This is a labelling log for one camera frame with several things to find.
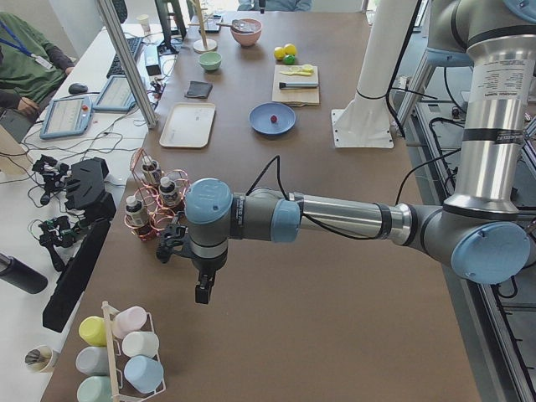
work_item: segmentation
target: pink bowl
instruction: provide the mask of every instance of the pink bowl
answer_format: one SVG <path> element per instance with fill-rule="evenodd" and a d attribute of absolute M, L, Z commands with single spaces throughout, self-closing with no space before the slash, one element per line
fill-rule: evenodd
<path fill-rule="evenodd" d="M 244 47 L 253 46 L 257 42 L 257 40 L 259 40 L 260 38 L 260 33 L 262 32 L 262 23 L 253 18 L 242 18 L 242 19 L 246 21 L 247 23 L 251 23 L 255 25 L 256 30 L 251 33 L 240 33 L 231 29 L 231 34 L 233 35 L 234 40 L 237 41 L 242 46 Z"/>

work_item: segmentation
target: yellow cup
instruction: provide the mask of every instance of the yellow cup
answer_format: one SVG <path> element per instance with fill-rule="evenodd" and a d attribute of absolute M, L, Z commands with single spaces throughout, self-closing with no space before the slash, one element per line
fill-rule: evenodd
<path fill-rule="evenodd" d="M 104 318 L 87 317 L 78 327 L 78 334 L 90 346 L 106 346 Z"/>

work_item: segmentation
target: person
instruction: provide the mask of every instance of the person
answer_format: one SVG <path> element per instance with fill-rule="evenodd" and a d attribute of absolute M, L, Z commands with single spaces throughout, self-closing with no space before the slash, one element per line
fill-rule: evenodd
<path fill-rule="evenodd" d="M 72 60 L 37 29 L 0 12 L 0 107 L 34 122 L 73 68 Z"/>
<path fill-rule="evenodd" d="M 312 0 L 266 0 L 266 11 L 310 11 Z M 259 0 L 239 0 L 239 11 L 259 11 Z"/>

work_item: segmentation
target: id badge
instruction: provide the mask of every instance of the id badge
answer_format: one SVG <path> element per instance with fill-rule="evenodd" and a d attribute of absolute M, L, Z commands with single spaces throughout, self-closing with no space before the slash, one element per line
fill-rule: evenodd
<path fill-rule="evenodd" d="M 48 62 L 47 60 L 43 59 L 41 56 L 36 56 L 33 54 L 33 59 L 38 63 L 41 64 L 45 69 L 51 70 L 54 68 L 54 66 Z"/>

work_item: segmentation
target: blue lanyard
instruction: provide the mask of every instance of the blue lanyard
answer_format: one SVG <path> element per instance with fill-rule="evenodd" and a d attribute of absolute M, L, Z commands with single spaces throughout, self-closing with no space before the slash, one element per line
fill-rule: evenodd
<path fill-rule="evenodd" d="M 9 29 L 8 26 L 5 23 L 3 23 L 2 21 L 0 21 L 0 25 L 2 25 L 2 28 L 4 28 L 6 30 L 6 32 L 8 34 L 10 34 L 13 39 L 15 39 L 15 41 L 18 43 L 18 46 L 16 44 L 12 44 L 11 42 L 8 42 L 6 39 L 2 39 L 2 38 L 0 38 L 0 43 L 6 44 L 7 46 L 11 46 L 12 48 L 15 48 L 16 50 L 19 50 L 19 51 L 23 52 L 27 56 L 32 57 L 32 52 L 30 52 L 28 50 L 28 48 L 26 48 L 26 46 L 24 46 L 24 44 L 20 41 L 20 39 L 17 37 L 17 35 L 15 35 L 15 33 L 13 33 L 13 31 L 11 29 Z"/>

